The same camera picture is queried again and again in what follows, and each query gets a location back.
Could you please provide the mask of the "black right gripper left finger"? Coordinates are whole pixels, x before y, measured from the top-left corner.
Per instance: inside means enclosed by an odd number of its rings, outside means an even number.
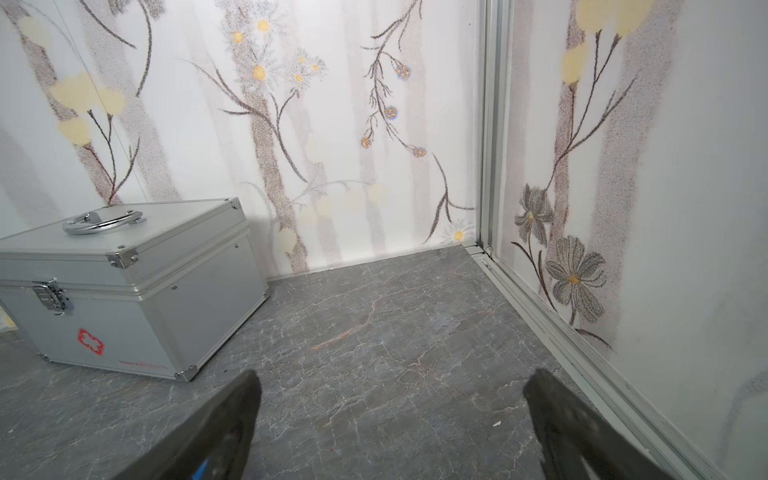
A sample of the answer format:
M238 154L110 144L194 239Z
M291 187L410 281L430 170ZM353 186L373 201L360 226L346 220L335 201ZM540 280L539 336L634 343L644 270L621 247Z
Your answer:
M241 479L254 437L262 387L240 373L117 479Z

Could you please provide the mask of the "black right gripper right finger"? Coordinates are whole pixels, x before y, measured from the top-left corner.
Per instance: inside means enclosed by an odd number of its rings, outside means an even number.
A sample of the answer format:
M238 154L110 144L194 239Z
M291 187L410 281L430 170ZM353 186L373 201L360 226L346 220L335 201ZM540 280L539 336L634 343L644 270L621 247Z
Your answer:
M669 479L550 371L538 368L523 395L547 479Z

